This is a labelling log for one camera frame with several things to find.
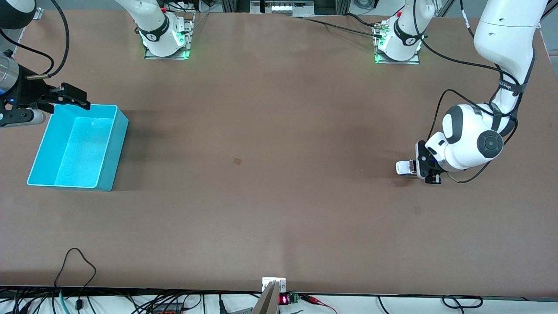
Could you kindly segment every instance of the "brown table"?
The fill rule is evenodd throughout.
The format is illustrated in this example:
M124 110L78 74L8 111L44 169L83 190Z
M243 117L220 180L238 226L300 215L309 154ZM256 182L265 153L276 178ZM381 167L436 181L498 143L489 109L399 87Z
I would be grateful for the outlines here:
M509 146L475 181L435 186L395 162L413 156L444 89L486 101L497 73L425 50L420 66L376 65L368 37L233 13L196 30L190 60L146 61L126 12L66 15L70 56L50 83L119 105L128 134L101 193L28 187L45 125L2 130L2 284L51 284L77 246L94 286L258 290L277 275L299 291L558 297L558 84L538 32ZM429 34L485 62L460 19ZM45 12L23 43L60 58L60 17ZM67 266L60 284L90 276L77 255Z

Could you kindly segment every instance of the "metallic cylinder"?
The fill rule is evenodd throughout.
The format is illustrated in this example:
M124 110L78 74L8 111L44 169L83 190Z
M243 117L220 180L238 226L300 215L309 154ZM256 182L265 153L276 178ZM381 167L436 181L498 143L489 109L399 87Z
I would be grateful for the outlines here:
M20 74L20 66L13 59L0 54L0 95L12 88Z

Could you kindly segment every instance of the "blue plastic bin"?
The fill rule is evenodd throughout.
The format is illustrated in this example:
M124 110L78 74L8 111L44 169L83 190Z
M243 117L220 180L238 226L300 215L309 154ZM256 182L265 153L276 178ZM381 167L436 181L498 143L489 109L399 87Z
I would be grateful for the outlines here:
M128 119L113 104L92 104L89 111L57 104L27 184L110 191L127 128Z

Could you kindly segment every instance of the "brown tabletop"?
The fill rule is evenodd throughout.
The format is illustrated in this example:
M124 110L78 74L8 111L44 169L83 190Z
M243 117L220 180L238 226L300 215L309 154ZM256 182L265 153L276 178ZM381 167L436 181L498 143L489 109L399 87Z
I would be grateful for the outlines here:
M426 50L419 66L377 65L369 37L235 13L196 29L190 60L147 61L125 11L66 15L70 56L50 84L117 104L128 134L102 193L27 186L46 124L1 130L2 284L52 284L77 246L93 286L258 290L276 275L299 291L558 297L558 84L539 32L503 154L469 184L427 185L395 162L413 157L444 89L487 101L497 73ZM460 19L429 35L486 63ZM22 43L59 60L60 17L45 12ZM60 284L90 276L77 255L67 266Z

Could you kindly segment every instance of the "teal cable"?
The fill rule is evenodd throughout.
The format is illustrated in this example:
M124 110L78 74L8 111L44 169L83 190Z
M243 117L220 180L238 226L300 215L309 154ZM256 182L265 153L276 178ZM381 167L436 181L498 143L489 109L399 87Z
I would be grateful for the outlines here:
M60 293L58 294L58 297L60 298L60 303L62 304L62 308L64 309L64 312L66 312L66 314L70 314L70 311L68 311L68 307L66 307L66 303L64 302L64 298L62 297L62 289L60 289Z

